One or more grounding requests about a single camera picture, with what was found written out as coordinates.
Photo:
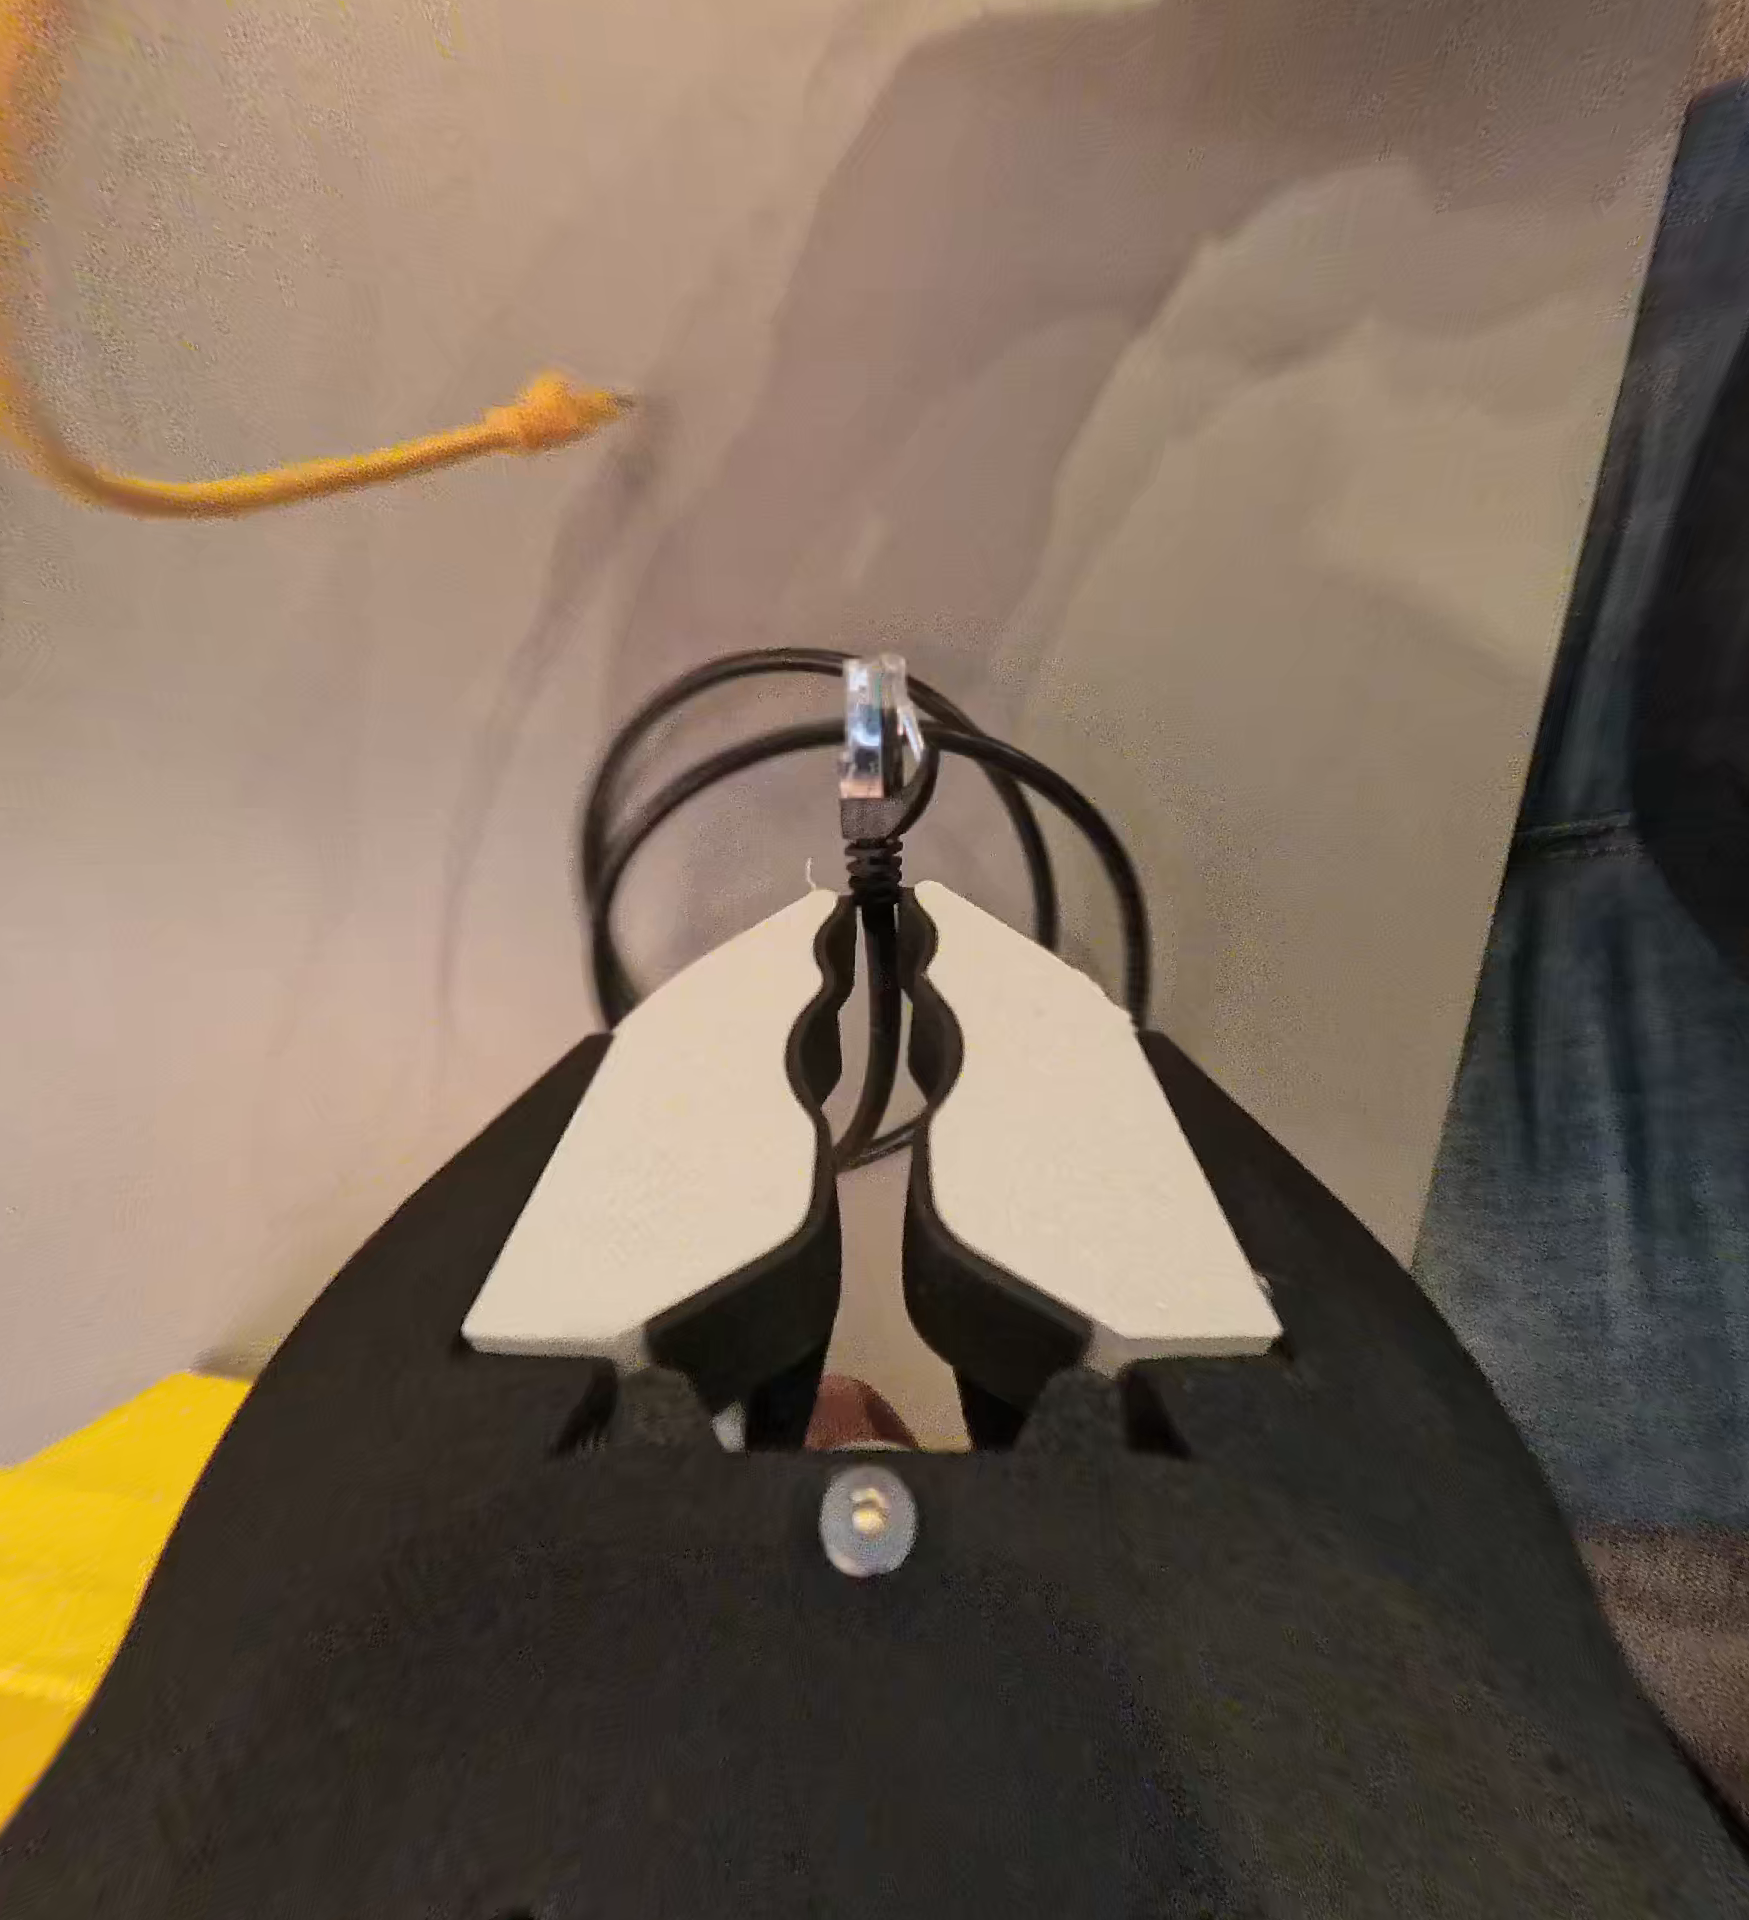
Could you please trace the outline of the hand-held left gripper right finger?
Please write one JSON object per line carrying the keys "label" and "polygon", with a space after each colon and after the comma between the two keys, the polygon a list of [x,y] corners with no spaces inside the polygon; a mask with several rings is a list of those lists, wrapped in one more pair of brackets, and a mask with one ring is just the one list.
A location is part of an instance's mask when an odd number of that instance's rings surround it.
{"label": "hand-held left gripper right finger", "polygon": [[899,911],[901,1283],[966,1438],[1009,1448],[1066,1373],[1260,1363],[1283,1326],[1127,1009],[936,880]]}

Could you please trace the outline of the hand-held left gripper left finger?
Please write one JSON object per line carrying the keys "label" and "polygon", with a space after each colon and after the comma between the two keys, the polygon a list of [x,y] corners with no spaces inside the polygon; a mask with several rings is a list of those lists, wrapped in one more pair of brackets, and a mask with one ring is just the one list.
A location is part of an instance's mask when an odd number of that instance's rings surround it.
{"label": "hand-held left gripper left finger", "polygon": [[678,1375],[730,1448],[800,1448],[841,1301],[823,1104],[852,905],[811,888],[604,1037],[461,1339]]}

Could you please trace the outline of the yellow plastic bin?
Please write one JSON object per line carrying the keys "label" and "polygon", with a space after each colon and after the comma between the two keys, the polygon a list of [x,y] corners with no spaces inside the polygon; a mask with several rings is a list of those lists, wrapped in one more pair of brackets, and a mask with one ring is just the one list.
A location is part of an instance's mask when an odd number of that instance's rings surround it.
{"label": "yellow plastic bin", "polygon": [[248,1392],[172,1375],[0,1469],[0,1830],[97,1693]]}

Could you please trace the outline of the person's left hand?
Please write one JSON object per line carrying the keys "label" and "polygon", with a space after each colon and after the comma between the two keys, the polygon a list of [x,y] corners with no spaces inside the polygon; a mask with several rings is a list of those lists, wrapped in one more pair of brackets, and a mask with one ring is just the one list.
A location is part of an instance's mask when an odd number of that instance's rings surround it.
{"label": "person's left hand", "polygon": [[823,1373],[808,1419],[805,1448],[809,1453],[914,1453],[918,1441],[876,1389],[850,1375]]}

